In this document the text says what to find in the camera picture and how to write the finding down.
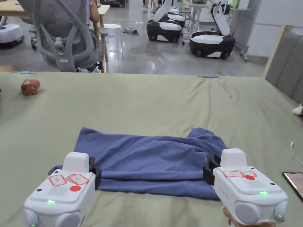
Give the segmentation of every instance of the small red object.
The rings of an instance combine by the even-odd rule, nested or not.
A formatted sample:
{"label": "small red object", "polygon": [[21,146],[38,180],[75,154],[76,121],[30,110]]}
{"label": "small red object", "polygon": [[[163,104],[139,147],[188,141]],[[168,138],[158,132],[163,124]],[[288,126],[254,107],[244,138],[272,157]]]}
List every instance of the small red object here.
{"label": "small red object", "polygon": [[40,82],[38,80],[25,80],[21,85],[23,95],[38,94],[40,89]]}
{"label": "small red object", "polygon": [[246,175],[244,176],[247,180],[255,180],[256,178],[254,176],[249,176],[249,175]]}
{"label": "small red object", "polygon": [[81,190],[81,186],[75,185],[69,188],[72,192],[77,192]]}

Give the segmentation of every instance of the human hand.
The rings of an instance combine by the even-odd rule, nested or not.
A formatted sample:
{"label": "human hand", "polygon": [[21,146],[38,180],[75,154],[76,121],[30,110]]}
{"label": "human hand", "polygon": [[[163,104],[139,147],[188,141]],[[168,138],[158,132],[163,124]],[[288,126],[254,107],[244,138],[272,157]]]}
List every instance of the human hand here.
{"label": "human hand", "polygon": [[258,227],[276,227],[276,224],[272,224],[272,223],[262,223],[261,225],[241,225],[239,224],[230,214],[229,210],[225,207],[223,209],[223,213],[226,217],[228,217],[227,223],[229,225],[231,225],[231,222],[234,224],[235,227],[254,227],[254,226],[258,226]]}

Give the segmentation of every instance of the stuffed toy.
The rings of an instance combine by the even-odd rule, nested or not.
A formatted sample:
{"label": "stuffed toy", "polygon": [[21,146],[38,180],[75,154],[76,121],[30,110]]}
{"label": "stuffed toy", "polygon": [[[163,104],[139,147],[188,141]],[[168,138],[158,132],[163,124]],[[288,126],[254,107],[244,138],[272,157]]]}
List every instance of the stuffed toy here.
{"label": "stuffed toy", "polygon": [[295,108],[292,111],[293,114],[301,116],[302,121],[303,121],[303,104],[301,103],[300,106],[298,106],[297,108]]}

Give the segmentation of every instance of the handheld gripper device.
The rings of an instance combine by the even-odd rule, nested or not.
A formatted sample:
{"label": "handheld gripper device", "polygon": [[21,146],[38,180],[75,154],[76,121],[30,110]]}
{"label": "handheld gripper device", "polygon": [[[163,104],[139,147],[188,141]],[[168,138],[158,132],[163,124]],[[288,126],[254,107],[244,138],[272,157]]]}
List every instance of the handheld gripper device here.
{"label": "handheld gripper device", "polygon": [[101,171],[94,158],[69,153],[24,203],[24,227],[80,227],[94,202]]}
{"label": "handheld gripper device", "polygon": [[252,166],[240,149],[224,149],[220,167],[213,169],[214,190],[233,218],[243,225],[284,222],[287,195]]}

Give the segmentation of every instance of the black and white robot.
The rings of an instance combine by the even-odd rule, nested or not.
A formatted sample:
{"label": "black and white robot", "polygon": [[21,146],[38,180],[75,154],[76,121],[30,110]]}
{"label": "black and white robot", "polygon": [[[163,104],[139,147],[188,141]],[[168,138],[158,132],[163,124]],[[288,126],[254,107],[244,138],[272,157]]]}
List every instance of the black and white robot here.
{"label": "black and white robot", "polygon": [[7,17],[0,16],[0,45],[15,46],[24,39],[19,25],[8,24]]}
{"label": "black and white robot", "polygon": [[162,20],[174,20],[176,22],[178,22],[182,28],[184,28],[184,25],[185,25],[185,16],[181,15],[179,13],[180,11],[175,8],[175,7],[172,7],[169,12],[167,14],[165,14],[163,17],[162,17]]}
{"label": "black and white robot", "polygon": [[169,13],[173,0],[166,0],[157,10],[152,20],[148,21],[146,30],[151,41],[178,42],[185,17],[178,13]]}
{"label": "black and white robot", "polygon": [[226,0],[210,0],[208,11],[218,31],[197,31],[192,33],[189,47],[196,57],[221,58],[226,60],[235,46],[230,28],[224,15],[229,14],[230,5]]}

